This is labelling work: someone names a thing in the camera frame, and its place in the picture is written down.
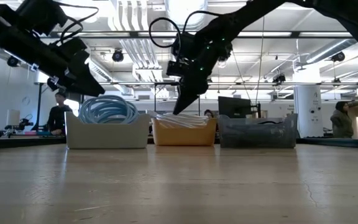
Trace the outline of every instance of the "table surface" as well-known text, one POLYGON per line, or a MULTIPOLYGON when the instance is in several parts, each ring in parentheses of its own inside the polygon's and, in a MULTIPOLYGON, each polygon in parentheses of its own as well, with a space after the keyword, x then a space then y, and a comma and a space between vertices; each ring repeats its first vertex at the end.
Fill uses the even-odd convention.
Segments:
POLYGON ((358 149, 0 149, 1 223, 358 224, 358 149))

